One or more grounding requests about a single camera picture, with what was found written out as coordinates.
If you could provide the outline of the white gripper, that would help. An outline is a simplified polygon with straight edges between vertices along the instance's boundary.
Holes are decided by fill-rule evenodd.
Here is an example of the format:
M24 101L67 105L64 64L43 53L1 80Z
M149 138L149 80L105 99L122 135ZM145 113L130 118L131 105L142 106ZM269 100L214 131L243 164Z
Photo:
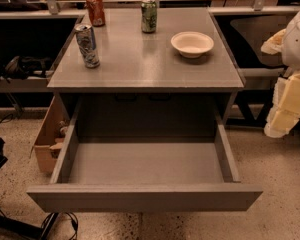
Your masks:
M261 51L276 54L282 51L283 37L286 30L282 29L265 41ZM288 78L279 77L273 94L273 107L266 118L264 133L271 138L287 135L300 119L300 71Z

